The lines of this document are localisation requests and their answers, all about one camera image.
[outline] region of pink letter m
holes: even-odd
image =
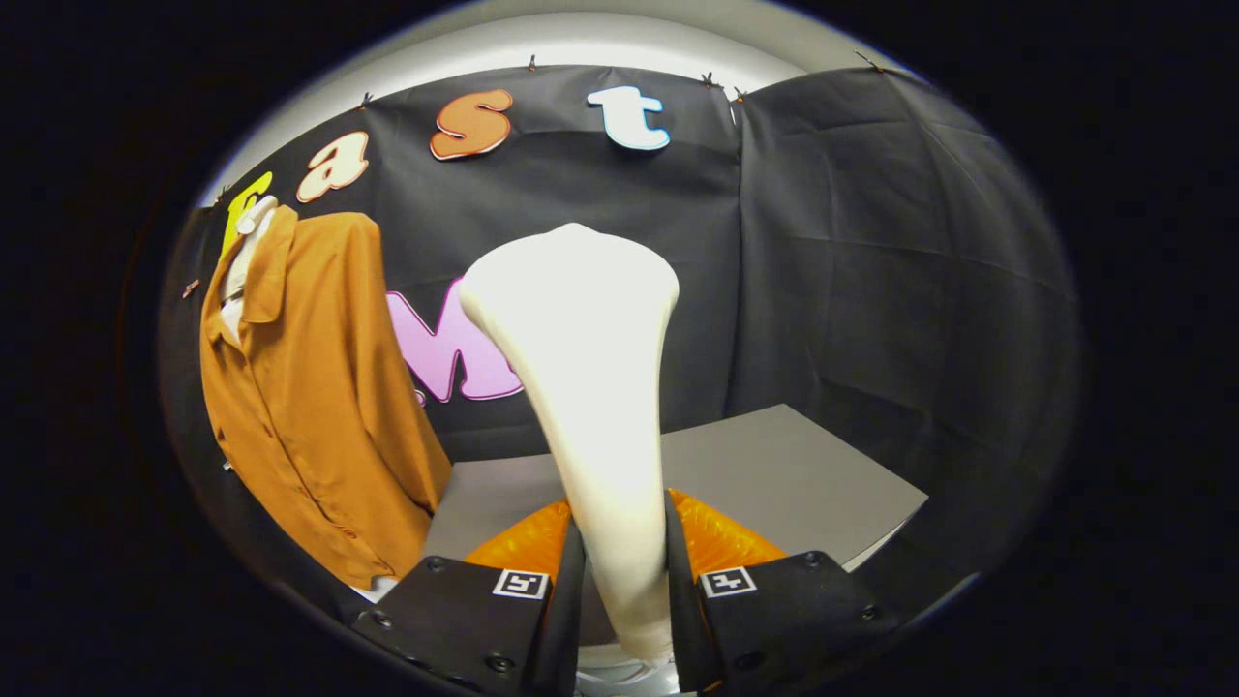
[[[388,310],[392,312],[404,363],[440,402],[447,402],[452,397],[457,358],[465,371],[461,395],[466,400],[497,400],[520,392],[520,380],[508,368],[507,359],[482,329],[465,316],[460,291],[456,288],[458,282],[457,277],[447,287],[447,297],[439,313],[439,327],[434,331],[403,295],[388,292]],[[418,401],[426,404],[421,391],[418,391]]]

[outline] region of orange letter s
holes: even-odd
[[[499,114],[512,105],[512,95],[503,89],[475,92],[457,97],[439,111],[435,125],[442,132],[430,137],[430,151],[439,160],[481,155],[498,146],[512,124]]]

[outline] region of clip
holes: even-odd
[[[866,63],[869,63],[869,64],[873,66],[873,69],[875,69],[875,71],[877,71],[877,72],[880,72],[880,73],[885,73],[885,72],[886,72],[886,71],[883,71],[882,68],[880,68],[880,67],[877,66],[877,63],[875,63],[873,61],[870,61],[870,59],[869,59],[869,57],[867,57],[867,56],[865,56],[864,53],[861,53],[860,51],[856,51],[856,50],[854,48],[854,50],[852,50],[852,53],[856,53],[857,56],[860,56],[861,58],[864,58]]]

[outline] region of orange soft gripper pad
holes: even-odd
[[[787,556],[719,510],[674,489],[669,491],[684,529],[693,578]],[[555,583],[571,516],[566,500],[555,501],[478,547],[465,561],[499,569],[546,573]]]
[[[680,525],[684,527],[684,543],[689,550],[693,578],[712,571],[761,565],[787,557],[778,547],[719,510],[674,489],[669,491],[675,503],[675,511],[680,515]]]
[[[498,569],[546,573],[555,583],[571,516],[567,500],[555,501],[478,547],[465,561]]]

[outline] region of screw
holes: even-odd
[[[515,665],[510,659],[504,659],[503,656],[491,656],[486,660],[486,667],[494,672],[508,672]]]

